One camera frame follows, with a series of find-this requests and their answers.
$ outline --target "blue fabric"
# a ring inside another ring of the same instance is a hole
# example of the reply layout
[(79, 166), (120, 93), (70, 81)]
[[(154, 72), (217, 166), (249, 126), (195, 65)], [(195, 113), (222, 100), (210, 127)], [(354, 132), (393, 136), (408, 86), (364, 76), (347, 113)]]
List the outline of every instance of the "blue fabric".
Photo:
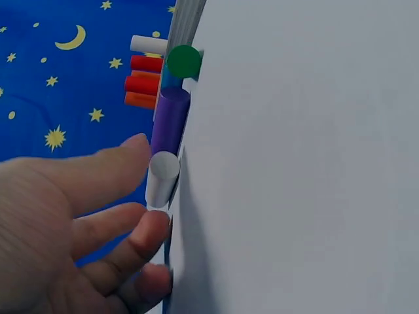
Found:
[[(0, 160), (91, 154), (139, 132), (150, 138), (153, 112), (124, 104), (130, 40), (153, 32), (167, 39), (174, 3), (0, 0)], [(86, 31), (82, 44), (59, 49), (55, 42), (82, 37), (77, 25)], [(65, 140), (57, 142), (60, 136)], [(117, 203), (145, 203), (144, 193), (143, 184)], [(103, 256), (122, 238), (78, 264)]]

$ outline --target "purple crayon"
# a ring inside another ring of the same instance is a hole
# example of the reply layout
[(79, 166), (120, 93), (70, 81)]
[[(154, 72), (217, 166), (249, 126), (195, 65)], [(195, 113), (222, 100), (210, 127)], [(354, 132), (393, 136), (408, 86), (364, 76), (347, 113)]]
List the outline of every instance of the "purple crayon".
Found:
[(177, 156), (191, 104), (191, 95), (180, 87), (160, 91), (151, 136), (151, 154), (166, 151)]

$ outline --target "cylinder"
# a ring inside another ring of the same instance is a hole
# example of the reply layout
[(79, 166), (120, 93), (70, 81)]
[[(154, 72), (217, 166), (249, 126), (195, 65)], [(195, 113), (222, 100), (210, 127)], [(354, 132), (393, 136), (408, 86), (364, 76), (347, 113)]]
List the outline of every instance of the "cylinder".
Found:
[[(160, 81), (158, 82), (158, 90), (160, 90), (160, 91), (162, 90), (162, 77), (163, 77), (163, 75), (160, 76)], [(157, 94), (156, 107), (155, 107), (155, 111), (153, 113), (153, 123), (154, 123), (155, 118), (156, 118), (156, 108), (157, 108), (157, 105), (158, 105), (158, 97), (159, 97), (159, 95), (160, 94)]]
[(126, 77), (125, 92), (157, 96), (159, 82), (155, 78)]
[(156, 96), (126, 92), (125, 104), (154, 110), (156, 107)]
[(166, 54), (168, 41), (166, 39), (134, 35), (131, 38), (131, 51)]
[(182, 44), (168, 54), (166, 64), (170, 73), (180, 79), (196, 78), (200, 72), (202, 57), (197, 49)]
[(148, 78), (148, 79), (160, 80), (160, 74), (152, 73), (152, 72), (146, 72), (146, 71), (133, 70), (133, 71), (131, 71), (131, 76), (132, 77), (144, 77), (144, 78)]
[(162, 70), (161, 88), (182, 87), (182, 84), (183, 84), (183, 79), (173, 76), (170, 73), (168, 66), (165, 64)]
[(131, 57), (131, 70), (160, 73), (162, 68), (163, 59), (161, 58), (152, 58), (146, 56)]
[(160, 91), (151, 135), (151, 154), (168, 151), (177, 155), (191, 103), (191, 95), (179, 87)]
[(172, 194), (180, 164), (171, 152), (158, 152), (150, 160), (145, 201), (154, 208), (164, 207)]

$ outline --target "green circle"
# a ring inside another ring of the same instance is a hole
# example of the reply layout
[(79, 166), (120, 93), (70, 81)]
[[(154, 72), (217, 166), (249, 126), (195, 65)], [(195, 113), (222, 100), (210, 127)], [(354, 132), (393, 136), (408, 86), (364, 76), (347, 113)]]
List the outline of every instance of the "green circle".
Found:
[(170, 73), (179, 78), (196, 77), (201, 68), (201, 55), (197, 49), (183, 44), (173, 48), (169, 53), (166, 64)]

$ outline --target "white surface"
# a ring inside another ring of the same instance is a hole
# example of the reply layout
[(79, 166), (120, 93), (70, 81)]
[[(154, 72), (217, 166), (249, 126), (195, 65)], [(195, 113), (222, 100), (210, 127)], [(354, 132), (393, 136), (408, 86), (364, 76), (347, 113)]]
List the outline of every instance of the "white surface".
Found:
[(131, 38), (131, 51), (148, 52), (165, 55), (168, 41), (166, 39), (134, 35)]
[(169, 201), (179, 175), (179, 160), (171, 152), (157, 152), (150, 160), (145, 201), (154, 208), (162, 208)]
[(418, 12), (207, 2), (171, 314), (419, 313)]

